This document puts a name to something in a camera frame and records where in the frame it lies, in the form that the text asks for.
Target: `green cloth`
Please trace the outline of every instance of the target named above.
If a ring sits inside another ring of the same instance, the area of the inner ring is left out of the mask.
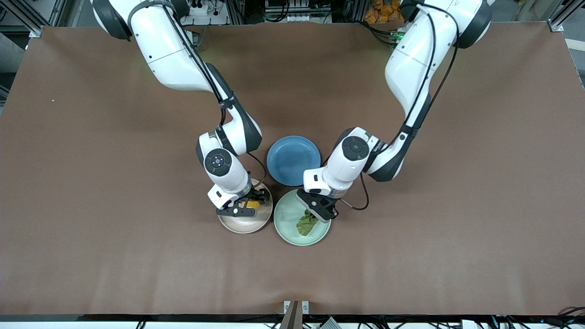
[[[311,214],[308,210],[305,210],[305,214],[298,220],[297,230],[299,234],[306,237],[311,232],[315,224],[317,224],[317,218],[313,216],[313,214]]]

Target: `plate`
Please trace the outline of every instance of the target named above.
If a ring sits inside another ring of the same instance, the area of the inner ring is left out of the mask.
[[[286,186],[301,186],[303,172],[321,166],[321,154],[307,138],[287,136],[272,144],[266,162],[270,175],[277,182]]]
[[[304,237],[297,230],[298,220],[305,214],[305,206],[296,198],[297,190],[285,194],[274,209],[274,226],[280,236],[295,246],[310,246],[319,242],[327,235],[331,221],[325,224],[317,221],[309,234]]]
[[[252,179],[252,184],[258,184],[258,181]],[[266,225],[270,219],[270,215],[272,215],[272,194],[264,184],[258,186],[258,189],[266,189],[268,191],[268,194],[270,195],[268,202],[261,205],[260,208],[256,210],[256,216],[254,218],[218,215],[219,221],[225,226],[225,228],[234,233],[249,234],[258,231]]]

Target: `wire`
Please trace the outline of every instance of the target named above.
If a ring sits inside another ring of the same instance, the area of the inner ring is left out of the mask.
[[[348,203],[347,201],[345,201],[343,198],[340,198],[341,202],[345,203],[345,204],[346,204],[346,206],[350,207],[350,208],[351,208],[351,209],[353,209],[353,210],[358,210],[358,211],[365,210],[365,209],[367,209],[367,206],[369,206],[369,205],[370,205],[370,196],[368,195],[367,188],[366,188],[366,182],[364,181],[364,175],[363,175],[363,173],[362,173],[362,172],[360,172],[360,178],[361,178],[361,180],[362,180],[362,187],[364,188],[364,193],[366,194],[366,205],[365,205],[365,206],[363,206],[362,208],[357,208],[357,207],[354,207],[354,206],[352,206],[351,204],[349,204],[349,203]]]
[[[252,187],[255,189],[256,187],[260,186],[262,183],[264,183],[265,179],[266,179],[266,175],[267,175],[267,171],[266,171],[266,166],[264,165],[264,163],[262,163],[262,161],[260,161],[260,159],[258,159],[255,155],[253,155],[250,152],[247,152],[247,154],[249,156],[251,156],[252,158],[254,158],[254,160],[258,161],[258,163],[262,166],[262,170],[264,170],[264,177],[262,177],[262,179],[255,185],[253,185]]]
[[[331,14],[331,10],[327,12],[325,19],[323,20],[323,24],[325,24],[325,22],[327,21],[327,17],[329,17],[329,14]]]
[[[447,77],[449,76],[449,73],[451,72],[451,68],[453,67],[453,63],[455,62],[455,58],[457,58],[457,51],[459,49],[459,33],[460,33],[460,30],[459,30],[459,24],[457,23],[457,20],[448,11],[446,11],[446,10],[444,10],[442,8],[433,6],[433,5],[427,5],[427,4],[424,4],[424,3],[419,3],[419,4],[421,6],[423,6],[423,7],[431,8],[431,9],[434,9],[436,11],[440,11],[440,12],[444,13],[445,15],[448,15],[453,20],[453,23],[455,23],[455,29],[456,29],[456,33],[455,33],[455,49],[453,51],[453,57],[451,58],[451,62],[449,63],[449,67],[447,68],[447,72],[445,72],[445,75],[443,76],[443,80],[441,80],[441,83],[439,84],[439,87],[437,88],[437,91],[435,92],[435,95],[433,96],[433,99],[431,100],[431,103],[429,104],[429,109],[430,109],[431,106],[433,105],[433,103],[435,102],[437,96],[439,95],[439,92],[441,91],[441,88],[443,88],[443,85],[444,85],[445,81],[447,80]],[[409,6],[415,6],[415,5],[416,4],[404,4],[404,5],[401,5],[398,8],[400,9],[400,8],[409,7]]]
[[[236,8],[236,12],[238,12],[238,15],[240,15],[240,18],[242,19],[242,21],[247,24],[247,20],[244,17],[244,15],[242,14],[242,12],[240,11],[240,7],[238,6],[238,0],[234,0],[234,2],[235,2],[235,4],[233,5],[233,7]]]
[[[421,96],[422,90],[425,88],[425,83],[426,83],[427,79],[429,78],[429,73],[431,72],[431,67],[433,66],[433,61],[435,61],[435,51],[436,51],[436,45],[437,45],[437,38],[436,38],[437,35],[436,35],[436,30],[435,30],[435,23],[433,22],[433,19],[432,19],[431,15],[429,13],[427,13],[426,15],[429,17],[429,20],[430,20],[430,23],[431,23],[431,28],[432,28],[432,31],[433,31],[433,48],[432,48],[432,51],[431,51],[431,60],[429,62],[428,67],[426,68],[425,77],[422,80],[421,87],[418,89],[417,96],[415,97],[414,102],[412,102],[412,106],[411,106],[410,110],[408,111],[408,114],[407,114],[406,118],[404,119],[404,123],[405,124],[410,119],[410,115],[412,114],[412,110],[414,109],[414,106],[416,106],[416,104],[418,103],[418,98]],[[394,144],[394,142],[396,141],[396,139],[398,138],[398,136],[400,136],[400,133],[401,132],[399,131],[396,134],[396,136],[394,137],[394,139],[390,143],[386,144],[386,147],[384,149],[378,151],[378,154],[383,153],[388,148],[390,148],[390,146],[392,144]]]
[[[211,78],[211,73],[209,72],[209,69],[205,65],[205,62],[203,62],[203,59],[201,58],[201,56],[199,56],[199,53],[193,52],[193,48],[192,48],[193,44],[189,40],[189,37],[187,36],[187,33],[185,32],[183,25],[181,24],[180,21],[177,21],[168,13],[168,10],[166,9],[165,5],[163,5],[163,8],[164,8],[164,12],[167,14],[169,21],[171,22],[171,25],[173,26],[173,29],[179,35],[183,46],[187,49],[187,52],[189,52],[189,55],[191,55],[191,58],[193,59],[193,61],[195,62],[195,64],[199,68],[199,70],[201,70],[201,73],[203,74],[203,76],[207,80],[207,83],[211,87],[213,94],[215,95],[215,98],[217,98],[218,102],[221,102],[222,101],[221,95],[219,94],[217,86],[215,85],[213,79]],[[183,30],[182,37],[181,37],[181,32],[176,27],[176,25],[173,24],[173,22],[177,22],[177,24],[182,28],[182,30]]]
[[[213,9],[216,9],[216,10],[217,10],[217,9],[221,9],[221,7],[223,7],[223,1],[220,1],[220,4],[219,4],[219,6],[218,6],[218,0],[215,0],[215,5],[212,5],[212,4],[211,4],[211,1],[208,1],[207,3],[209,4],[209,6],[210,6],[211,8],[213,8]]]
[[[585,310],[585,307],[573,307],[571,310],[566,311],[564,313],[560,313],[559,316],[568,316],[569,314],[573,314],[577,311]]]
[[[274,329],[274,328],[276,328],[276,326],[277,326],[279,323],[281,323],[281,322],[282,322],[282,320],[280,320],[280,321],[277,321],[277,322],[276,322],[276,323],[275,323],[275,324],[274,324],[272,327],[270,327],[270,329]]]
[[[0,18],[0,22],[2,22],[4,20],[4,18],[6,18],[6,14],[8,13],[8,10],[6,10],[4,7],[0,6],[0,13],[4,13],[2,15],[2,18]]]
[[[518,322],[524,329],[530,329],[530,327],[528,327],[526,324],[524,324],[524,322],[522,321],[518,321],[516,319],[514,319],[512,316],[508,316],[510,319],[512,319],[512,321],[514,322]]]
[[[290,9],[290,2],[288,0],[286,0],[286,3],[283,4],[283,10],[280,12],[278,17],[276,17],[276,19],[269,19],[267,17],[264,17],[264,20],[267,20],[268,22],[278,23],[287,17],[289,9]]]
[[[362,25],[363,27],[365,27],[366,29],[370,30],[371,35],[373,35],[379,42],[382,42],[386,46],[392,46],[393,45],[392,43],[390,43],[390,42],[388,42],[388,41],[386,41],[386,40],[384,40],[384,39],[382,39],[382,38],[380,38],[379,36],[376,35],[376,33],[379,33],[381,35],[389,36],[389,35],[391,35],[390,32],[386,32],[386,31],[382,31],[382,30],[375,29],[375,28],[371,27],[367,22],[362,22],[362,21],[359,21],[359,20],[353,20],[353,21],[351,21],[351,23],[358,23],[358,24]]]
[[[353,20],[353,21],[351,21],[351,23],[358,23],[358,24],[364,26],[366,29],[373,31],[373,32],[376,32],[376,33],[379,33],[381,35],[388,35],[388,36],[392,35],[392,33],[389,31],[382,31],[382,30],[378,30],[376,28],[373,28],[368,22],[364,22],[361,20]]]

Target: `green plate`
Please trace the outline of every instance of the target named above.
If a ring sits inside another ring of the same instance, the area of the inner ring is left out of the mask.
[[[314,245],[327,235],[331,221],[327,224],[318,221],[306,237],[299,234],[297,223],[305,214],[305,206],[297,201],[296,194],[297,190],[290,191],[278,201],[274,209],[274,226],[278,234],[289,244]]]

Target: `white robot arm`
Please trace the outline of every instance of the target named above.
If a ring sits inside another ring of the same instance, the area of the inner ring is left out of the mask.
[[[412,23],[388,60],[385,73],[406,119],[389,144],[362,128],[345,130],[327,164],[305,171],[297,200],[323,222],[338,215],[335,203],[362,171],[380,182],[396,177],[429,111],[429,83],[435,70],[456,40],[458,48],[473,45],[491,22],[486,0],[402,0],[401,13]]]
[[[221,215],[253,217],[254,209],[240,208],[238,200],[263,201],[266,191],[253,188],[238,156],[254,151],[262,141],[258,124],[244,110],[217,69],[203,62],[191,38],[178,22],[188,13],[186,0],[91,0],[99,24],[110,35],[130,41],[134,36],[152,73],[176,90],[212,92],[222,111],[222,122],[199,137],[197,158],[215,183],[208,193]],[[232,120],[223,124],[225,111]]]

